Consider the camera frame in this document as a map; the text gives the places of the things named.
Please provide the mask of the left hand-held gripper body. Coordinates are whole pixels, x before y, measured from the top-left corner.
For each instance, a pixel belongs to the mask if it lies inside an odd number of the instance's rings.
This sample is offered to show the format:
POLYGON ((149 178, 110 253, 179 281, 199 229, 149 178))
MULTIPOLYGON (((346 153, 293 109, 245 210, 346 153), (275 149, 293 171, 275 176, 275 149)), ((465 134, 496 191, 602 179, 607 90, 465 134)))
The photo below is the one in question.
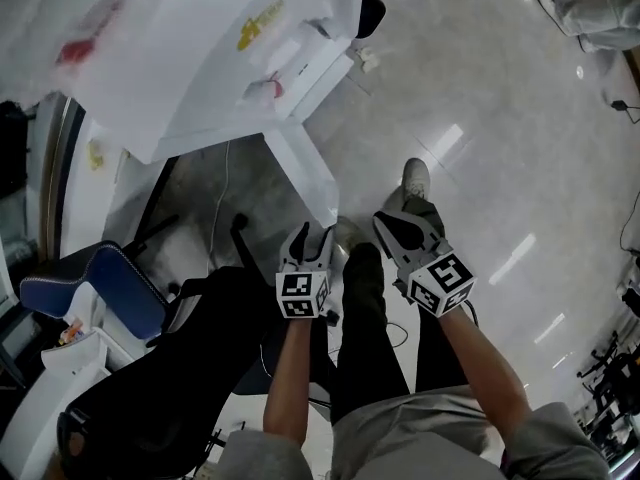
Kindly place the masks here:
POLYGON ((276 297, 285 319, 316 319, 329 311, 329 272, 286 264, 276 274, 276 297))

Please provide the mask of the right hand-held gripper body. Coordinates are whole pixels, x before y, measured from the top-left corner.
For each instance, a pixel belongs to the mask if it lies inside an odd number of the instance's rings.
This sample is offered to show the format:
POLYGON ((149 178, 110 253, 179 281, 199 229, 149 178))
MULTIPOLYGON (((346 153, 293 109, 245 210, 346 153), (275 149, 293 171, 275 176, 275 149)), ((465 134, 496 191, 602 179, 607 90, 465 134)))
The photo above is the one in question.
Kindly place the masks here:
POLYGON ((401 253, 397 266, 403 296, 436 318, 467 301, 477 280, 443 238, 401 253))

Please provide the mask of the person's right forearm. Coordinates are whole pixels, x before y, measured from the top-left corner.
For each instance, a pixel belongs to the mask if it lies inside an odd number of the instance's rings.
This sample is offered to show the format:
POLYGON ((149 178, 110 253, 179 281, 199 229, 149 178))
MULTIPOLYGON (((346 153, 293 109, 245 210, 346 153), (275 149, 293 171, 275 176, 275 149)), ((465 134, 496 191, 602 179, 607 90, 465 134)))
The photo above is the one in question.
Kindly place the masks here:
POLYGON ((507 444, 532 412, 523 383, 461 308, 442 316, 439 323, 480 407, 507 444))

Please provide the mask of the person's left forearm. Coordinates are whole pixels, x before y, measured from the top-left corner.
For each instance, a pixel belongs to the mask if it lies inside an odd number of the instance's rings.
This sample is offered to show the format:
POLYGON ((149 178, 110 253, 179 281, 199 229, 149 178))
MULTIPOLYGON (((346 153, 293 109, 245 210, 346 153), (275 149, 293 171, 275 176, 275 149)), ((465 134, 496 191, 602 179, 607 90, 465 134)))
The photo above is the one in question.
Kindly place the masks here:
POLYGON ((310 319, 291 320, 263 414, 263 431, 299 448, 306 440, 311 364, 310 319))

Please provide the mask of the white table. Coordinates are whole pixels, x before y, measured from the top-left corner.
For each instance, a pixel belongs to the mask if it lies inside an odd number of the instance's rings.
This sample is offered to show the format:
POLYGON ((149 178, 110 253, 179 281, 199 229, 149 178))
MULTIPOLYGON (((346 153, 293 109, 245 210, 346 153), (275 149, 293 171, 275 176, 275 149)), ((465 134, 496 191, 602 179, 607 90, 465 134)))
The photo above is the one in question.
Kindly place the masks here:
POLYGON ((75 88, 108 138, 144 164, 263 135, 312 216, 329 227, 339 189, 303 123, 351 65, 333 43, 304 49, 276 70, 230 51, 211 52, 195 69, 100 56, 79 69, 75 88))

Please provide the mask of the person's right leg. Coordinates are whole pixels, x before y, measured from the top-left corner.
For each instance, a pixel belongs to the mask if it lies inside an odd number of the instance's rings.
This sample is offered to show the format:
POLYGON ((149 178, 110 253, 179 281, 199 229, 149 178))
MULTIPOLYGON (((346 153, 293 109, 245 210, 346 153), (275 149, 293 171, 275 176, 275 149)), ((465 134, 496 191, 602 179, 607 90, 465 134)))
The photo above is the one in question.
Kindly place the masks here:
MULTIPOLYGON (((444 234, 443 239, 446 239, 444 225, 442 224, 439 214, 435 206, 428 201, 412 199, 409 202, 405 202, 400 210, 381 211, 400 211, 421 216, 439 229, 444 234)), ((399 290, 398 266, 397 279, 394 285, 399 290)), ((420 315, 416 390, 418 392, 426 392, 432 389, 456 387, 466 384, 467 380, 460 363, 440 326, 439 319, 441 317, 436 318, 420 309, 417 304, 415 305, 420 315)))

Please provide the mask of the person's leg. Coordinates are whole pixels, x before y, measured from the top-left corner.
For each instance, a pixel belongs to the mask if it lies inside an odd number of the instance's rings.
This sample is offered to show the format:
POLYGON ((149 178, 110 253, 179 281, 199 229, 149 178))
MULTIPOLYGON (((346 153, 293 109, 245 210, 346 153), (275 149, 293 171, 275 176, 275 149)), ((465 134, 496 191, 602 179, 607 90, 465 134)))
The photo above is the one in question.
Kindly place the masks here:
POLYGON ((331 390, 331 423, 383 400, 410 393, 387 333, 379 249, 359 243, 343 270, 342 342, 331 390))
MULTIPOLYGON (((435 206, 428 201, 412 199, 409 202, 405 202, 400 210, 381 211, 400 211, 421 216, 439 229, 444 234, 443 239, 446 239, 444 225, 442 224, 439 214, 435 206)), ((394 285, 399 290, 398 266, 397 279, 394 285)), ((420 309, 417 304, 415 305, 420 315, 416 390, 418 392, 426 392, 432 389, 456 387, 466 384, 467 380, 460 363, 440 326, 439 319, 441 317, 436 318, 420 309)))

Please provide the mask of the person's left leg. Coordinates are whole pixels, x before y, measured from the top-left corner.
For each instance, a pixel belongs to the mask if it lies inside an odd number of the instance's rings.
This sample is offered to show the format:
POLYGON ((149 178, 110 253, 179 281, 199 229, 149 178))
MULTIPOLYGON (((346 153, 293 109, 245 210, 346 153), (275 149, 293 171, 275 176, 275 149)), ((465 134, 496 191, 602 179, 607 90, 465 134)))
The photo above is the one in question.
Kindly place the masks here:
POLYGON ((331 423, 383 400, 410 393, 387 333, 379 249, 359 243, 343 270, 342 342, 331 390, 331 423))

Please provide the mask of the black mesh office chair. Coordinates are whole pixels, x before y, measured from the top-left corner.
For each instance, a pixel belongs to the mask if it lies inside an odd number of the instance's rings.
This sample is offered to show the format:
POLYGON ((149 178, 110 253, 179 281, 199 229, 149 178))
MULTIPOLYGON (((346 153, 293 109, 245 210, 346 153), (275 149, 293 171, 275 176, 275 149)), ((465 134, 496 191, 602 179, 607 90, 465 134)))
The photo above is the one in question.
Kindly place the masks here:
MULTIPOLYGON (((176 480, 201 465, 218 417, 247 372, 275 369, 287 324, 276 279, 262 276, 240 235, 238 267, 187 280, 196 305, 142 358, 73 400, 57 441, 67 480, 176 480)), ((312 320, 310 380, 325 391, 336 368, 327 326, 312 320)))

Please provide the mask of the person's grey shirt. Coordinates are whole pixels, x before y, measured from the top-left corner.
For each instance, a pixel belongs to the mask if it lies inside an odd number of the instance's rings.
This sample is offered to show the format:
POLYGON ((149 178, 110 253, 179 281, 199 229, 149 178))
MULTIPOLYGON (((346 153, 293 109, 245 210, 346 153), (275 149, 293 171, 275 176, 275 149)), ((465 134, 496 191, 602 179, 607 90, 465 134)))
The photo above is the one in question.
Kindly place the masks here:
MULTIPOLYGON (((469 384, 357 409, 334 428, 331 480, 610 480, 600 452, 565 405, 533 410, 505 444, 469 384)), ((219 480, 313 480, 294 443, 233 432, 219 480)))

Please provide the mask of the blue padded chair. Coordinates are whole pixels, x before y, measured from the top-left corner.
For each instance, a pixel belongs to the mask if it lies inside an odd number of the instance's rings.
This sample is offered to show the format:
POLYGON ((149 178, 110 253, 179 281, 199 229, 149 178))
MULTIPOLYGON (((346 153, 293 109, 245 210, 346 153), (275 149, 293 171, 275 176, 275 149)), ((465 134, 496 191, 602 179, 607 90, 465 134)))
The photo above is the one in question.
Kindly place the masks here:
POLYGON ((113 241, 102 241, 43 263, 20 282, 20 302, 29 310, 61 319, 84 283, 136 338, 148 340, 167 330, 170 305, 113 241))

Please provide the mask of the black equipment stand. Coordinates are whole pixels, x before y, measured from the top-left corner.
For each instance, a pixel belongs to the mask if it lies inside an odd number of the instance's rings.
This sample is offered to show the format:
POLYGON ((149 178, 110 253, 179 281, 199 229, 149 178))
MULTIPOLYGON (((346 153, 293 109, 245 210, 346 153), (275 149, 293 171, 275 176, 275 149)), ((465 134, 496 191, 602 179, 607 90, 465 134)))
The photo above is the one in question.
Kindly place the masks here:
POLYGON ((632 419, 640 416, 640 345, 624 348, 612 332, 606 349, 591 351, 594 363, 577 374, 590 400, 575 414, 579 427, 609 464, 640 444, 632 419))

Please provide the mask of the black power adapter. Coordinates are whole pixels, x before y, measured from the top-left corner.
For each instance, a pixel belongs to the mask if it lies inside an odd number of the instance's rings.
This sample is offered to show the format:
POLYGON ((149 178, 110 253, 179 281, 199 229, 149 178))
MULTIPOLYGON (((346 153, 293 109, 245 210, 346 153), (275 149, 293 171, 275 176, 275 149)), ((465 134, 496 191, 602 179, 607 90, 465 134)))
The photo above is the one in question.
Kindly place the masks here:
POLYGON ((638 106, 630 106, 624 100, 614 100, 610 103, 610 107, 616 110, 617 112, 623 112, 630 119, 632 124, 640 123, 640 117, 634 118, 632 112, 634 110, 640 111, 640 107, 638 106))

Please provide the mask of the white cardboard box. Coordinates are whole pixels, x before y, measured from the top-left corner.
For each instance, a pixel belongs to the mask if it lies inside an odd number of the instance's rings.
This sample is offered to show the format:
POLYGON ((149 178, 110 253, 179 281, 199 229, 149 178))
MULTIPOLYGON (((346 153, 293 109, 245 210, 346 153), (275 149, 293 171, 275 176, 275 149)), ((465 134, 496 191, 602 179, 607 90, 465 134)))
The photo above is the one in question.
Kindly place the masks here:
POLYGON ((44 350, 41 359, 45 371, 66 385, 93 385, 111 375, 106 368, 107 352, 102 336, 92 331, 69 344, 44 350))

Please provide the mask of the dark framed window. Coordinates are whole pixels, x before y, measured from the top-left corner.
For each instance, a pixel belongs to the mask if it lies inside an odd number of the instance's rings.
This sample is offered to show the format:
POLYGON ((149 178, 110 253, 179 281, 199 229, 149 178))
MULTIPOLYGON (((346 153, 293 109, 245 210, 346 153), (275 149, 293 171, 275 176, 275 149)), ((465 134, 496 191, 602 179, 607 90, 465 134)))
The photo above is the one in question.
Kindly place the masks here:
POLYGON ((60 256, 71 160, 85 118, 54 93, 23 110, 0 103, 0 242, 9 267, 60 256))

